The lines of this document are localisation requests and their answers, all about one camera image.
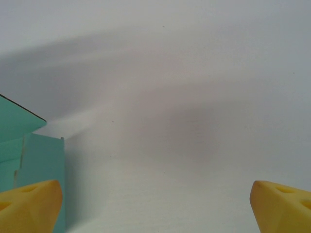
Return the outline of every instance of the dark edge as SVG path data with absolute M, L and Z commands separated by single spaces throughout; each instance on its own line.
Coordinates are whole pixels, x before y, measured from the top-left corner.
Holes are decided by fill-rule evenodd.
M 14 171 L 13 188 L 17 188 L 17 174 L 18 174 L 18 170 L 15 170 Z
M 37 114 L 33 113 L 32 111 L 28 110 L 27 108 L 21 106 L 20 104 L 14 102 L 13 100 L 10 100 L 9 98 L 5 97 L 4 95 L 0 94 L 0 97 L 6 99 L 6 100 L 8 100 L 8 101 L 10 101 L 11 103 L 17 105 L 18 107 L 20 107 L 20 108 L 26 110 L 27 112 L 31 113 L 31 114 L 34 115 L 35 117 L 40 118 L 41 120 L 47 122 L 47 121 L 46 121 L 45 119 L 43 119 L 42 117 L 38 116 Z
M 24 136 L 23 136 L 23 145 L 22 145 L 22 148 L 21 148 L 19 169 L 21 169 L 21 168 L 22 168 L 22 165 L 23 165 L 23 158 L 24 158 L 25 149 L 26 149 L 25 147 L 26 147 L 26 136 L 24 135 Z

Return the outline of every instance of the box lid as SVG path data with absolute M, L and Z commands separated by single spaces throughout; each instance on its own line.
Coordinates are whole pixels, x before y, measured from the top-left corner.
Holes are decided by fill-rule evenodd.
M 46 125 L 46 120 L 0 94 L 0 143 L 23 137 Z

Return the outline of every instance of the wall texture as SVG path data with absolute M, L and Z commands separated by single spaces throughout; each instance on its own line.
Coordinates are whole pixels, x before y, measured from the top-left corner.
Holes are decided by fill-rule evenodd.
M 311 2 L 0 3 L 0 92 L 67 146 L 68 229 L 259 232 L 311 189 Z

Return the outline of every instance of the teal cardboard box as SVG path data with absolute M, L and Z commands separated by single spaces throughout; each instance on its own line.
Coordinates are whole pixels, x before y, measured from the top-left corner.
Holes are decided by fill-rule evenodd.
M 46 124 L 43 118 L 0 95 L 0 192 L 58 180 L 63 191 L 63 206 L 53 233 L 64 233 L 64 139 L 33 133 Z

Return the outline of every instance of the yellow plastic part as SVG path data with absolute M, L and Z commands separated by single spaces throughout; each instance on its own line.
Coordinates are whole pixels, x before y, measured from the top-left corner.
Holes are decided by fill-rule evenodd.
M 0 233 L 52 233 L 62 201 L 58 181 L 0 193 Z
M 311 192 L 255 181 L 250 202 L 261 233 L 311 233 Z

